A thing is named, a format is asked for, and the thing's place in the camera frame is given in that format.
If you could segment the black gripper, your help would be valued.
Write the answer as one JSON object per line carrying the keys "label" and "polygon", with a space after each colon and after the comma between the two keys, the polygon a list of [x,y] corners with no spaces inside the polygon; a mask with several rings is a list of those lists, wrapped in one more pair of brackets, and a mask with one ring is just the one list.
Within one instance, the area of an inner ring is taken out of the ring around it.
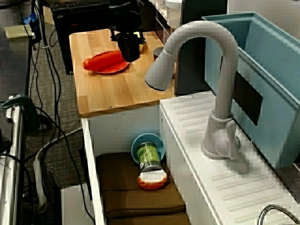
{"label": "black gripper", "polygon": [[145,43],[140,13],[133,10],[115,10],[112,15],[113,22],[109,27],[111,40],[118,43],[119,50],[126,62],[139,59],[139,45]]}

